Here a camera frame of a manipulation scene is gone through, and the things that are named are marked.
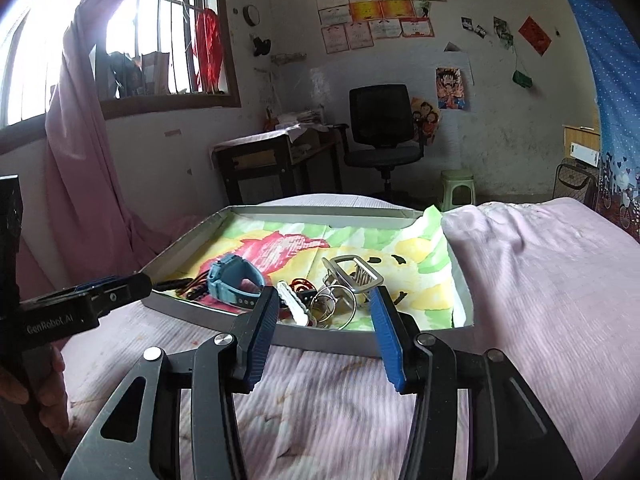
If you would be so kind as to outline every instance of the blue watch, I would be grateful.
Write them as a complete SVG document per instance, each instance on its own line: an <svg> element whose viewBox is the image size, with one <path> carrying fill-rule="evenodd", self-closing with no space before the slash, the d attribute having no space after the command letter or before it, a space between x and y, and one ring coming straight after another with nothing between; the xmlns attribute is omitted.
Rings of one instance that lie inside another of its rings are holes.
<svg viewBox="0 0 640 480"><path fill-rule="evenodd" d="M207 275L209 295L222 303L240 308L253 308L260 293L253 294L240 290L242 280L249 280L260 288L266 284L264 276L254 264L237 254L225 254L213 262Z"/></svg>

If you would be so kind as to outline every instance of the metal screw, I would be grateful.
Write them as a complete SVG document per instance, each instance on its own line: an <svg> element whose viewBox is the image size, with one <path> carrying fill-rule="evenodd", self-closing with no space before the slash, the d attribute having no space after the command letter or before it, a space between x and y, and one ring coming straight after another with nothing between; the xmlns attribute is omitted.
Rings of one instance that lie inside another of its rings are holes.
<svg viewBox="0 0 640 480"><path fill-rule="evenodd" d="M144 357L147 361L155 361L161 355L161 349L159 349L157 346L151 346L145 350L145 352L142 354L142 357Z"/></svg>
<svg viewBox="0 0 640 480"><path fill-rule="evenodd" d="M422 346L433 346L436 343L435 336L425 333L418 334L415 340L417 341L418 345Z"/></svg>
<svg viewBox="0 0 640 480"><path fill-rule="evenodd" d="M504 361L504 354L499 350L492 348L486 353L487 357L491 359L494 363L500 363Z"/></svg>
<svg viewBox="0 0 640 480"><path fill-rule="evenodd" d="M234 340L231 334L218 334L213 338L213 342L218 346L226 346Z"/></svg>

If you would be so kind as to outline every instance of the bed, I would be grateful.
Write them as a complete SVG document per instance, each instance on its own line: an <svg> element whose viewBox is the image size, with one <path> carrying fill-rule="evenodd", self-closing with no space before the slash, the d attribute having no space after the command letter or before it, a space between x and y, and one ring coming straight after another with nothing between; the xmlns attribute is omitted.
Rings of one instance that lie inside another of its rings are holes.
<svg viewBox="0 0 640 480"><path fill-rule="evenodd" d="M349 195L270 204L395 207ZM506 352L586 480L627 478L640 448L640 246L572 199L464 206L444 214L443 229L474 300L465 349ZM69 446L145 348L184 351L213 333L136 302L73 337L63 349ZM272 347L262 381L235 402L249 478L382 480L400 471L415 397L395 393L381 360ZM465 402L460 392L457 479L465 477ZM187 479L189 405L185 391Z"/></svg>

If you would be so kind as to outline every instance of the wall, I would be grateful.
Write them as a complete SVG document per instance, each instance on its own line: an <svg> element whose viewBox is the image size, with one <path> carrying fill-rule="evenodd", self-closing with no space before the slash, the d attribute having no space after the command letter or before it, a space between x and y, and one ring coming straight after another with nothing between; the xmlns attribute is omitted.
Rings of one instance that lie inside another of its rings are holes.
<svg viewBox="0 0 640 480"><path fill-rule="evenodd" d="M249 28L241 9L254 4L261 22ZM254 58L250 32L270 36L269 0L227 0L232 49L242 108L206 108L143 114L107 121L118 179L127 206L161 228L184 215L212 214L226 194L209 160L209 146L258 132L264 115L254 68L267 69L268 57ZM165 136L180 130L179 135ZM23 235L47 277L68 285L47 221L44 185L46 141L38 140L0 156L0 174L17 173L24 202Z"/></svg>
<svg viewBox="0 0 640 480"><path fill-rule="evenodd" d="M436 143L416 164L397 168L392 180L418 195L433 194L439 171L464 166L483 194L542 193L552 189L562 159L562 124L590 126L593 78L584 45L566 0L447 0L434 2L435 38L376 42L373 48L327 55L315 0L271 0L274 52L306 52L306 62L280 70L285 108L325 106L337 122L350 122L348 92L357 86L402 82L415 96L434 102L434 69L463 69L468 110L444 110ZM534 88L511 81L515 59L493 33L493 16L509 22L520 57L518 68ZM517 32L531 15L552 38L540 57ZM463 30L460 17L489 35ZM443 53L448 42L462 53ZM344 168L345 191L382 188L375 170Z"/></svg>

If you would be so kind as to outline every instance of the black office chair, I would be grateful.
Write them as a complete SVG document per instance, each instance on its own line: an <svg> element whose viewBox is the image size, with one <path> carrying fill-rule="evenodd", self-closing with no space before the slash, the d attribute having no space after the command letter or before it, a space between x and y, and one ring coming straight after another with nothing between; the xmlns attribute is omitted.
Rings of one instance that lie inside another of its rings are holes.
<svg viewBox="0 0 640 480"><path fill-rule="evenodd" d="M388 202L405 205L410 202L409 195L392 191L391 171L396 166L417 162L424 156L421 128L418 146L398 146L414 138L414 116L406 86L354 88L349 92L349 101L353 140L369 144L374 149L350 151L346 135L348 126L341 124L344 163L352 168L376 168L385 181L385 190L375 195Z"/></svg>

